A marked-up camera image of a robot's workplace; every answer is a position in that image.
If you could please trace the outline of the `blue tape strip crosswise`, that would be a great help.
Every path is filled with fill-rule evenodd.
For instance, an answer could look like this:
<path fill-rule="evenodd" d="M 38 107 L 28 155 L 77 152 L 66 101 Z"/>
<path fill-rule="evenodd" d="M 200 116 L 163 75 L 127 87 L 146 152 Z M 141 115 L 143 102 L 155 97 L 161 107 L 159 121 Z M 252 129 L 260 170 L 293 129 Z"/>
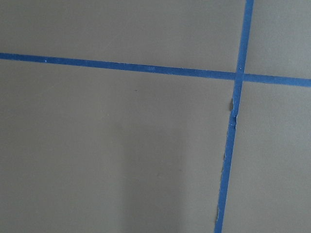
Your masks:
<path fill-rule="evenodd" d="M 140 65 L 140 64 L 116 63 L 116 62 L 59 58 L 59 57 L 49 57 L 49 56 L 37 56 L 37 55 L 24 55 L 24 54 L 14 54 L 14 53 L 1 53 L 0 58 L 3 60 L 12 60 L 12 61 L 35 62 L 35 63 L 68 65 L 68 66 L 78 66 L 78 67 L 106 68 L 106 69 L 147 72 L 147 73 L 157 73 L 157 74 L 167 74 L 167 75 L 214 78 L 214 79 L 222 79 L 222 80 L 234 80 L 236 77 L 236 73 L 225 72 L 225 71 L 149 66 L 149 65 Z M 291 86 L 300 86 L 300 87 L 311 86 L 310 79 L 283 77 L 283 76 L 269 76 L 269 75 L 246 73 L 243 75 L 243 80 L 245 82 L 254 82 L 254 83 L 282 84 L 282 85 L 291 85 Z"/>

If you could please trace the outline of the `blue tape strip lengthwise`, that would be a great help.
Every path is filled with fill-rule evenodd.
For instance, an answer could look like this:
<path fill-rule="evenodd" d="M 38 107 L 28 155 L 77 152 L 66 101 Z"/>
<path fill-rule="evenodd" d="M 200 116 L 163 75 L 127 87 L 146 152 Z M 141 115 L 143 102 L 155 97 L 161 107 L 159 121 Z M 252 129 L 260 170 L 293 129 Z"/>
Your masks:
<path fill-rule="evenodd" d="M 236 73 L 235 73 L 235 79 L 234 79 L 233 95 L 231 99 L 232 110 L 229 116 L 225 153 L 224 153 L 224 159 L 223 159 L 222 176 L 221 176 L 220 189 L 219 189 L 218 212 L 217 212 L 217 218 L 216 218 L 215 226 L 214 226 L 215 233 L 221 233 L 223 229 L 223 222 L 224 222 L 224 217 L 225 217 L 225 206 L 226 206 L 227 192 L 228 192 L 228 186 L 229 186 L 231 162 L 232 162 L 232 156 L 233 156 L 236 126 L 237 126 L 237 119 L 238 119 L 241 93 L 242 93 L 242 85 L 243 85 L 243 78 L 244 78 L 244 71 L 245 71 L 245 64 L 246 64 L 246 57 L 247 57 L 247 49 L 248 49 L 248 42 L 249 42 L 249 35 L 250 35 L 253 6 L 254 6 L 253 0 L 245 1 L 239 54 L 238 54 Z"/>

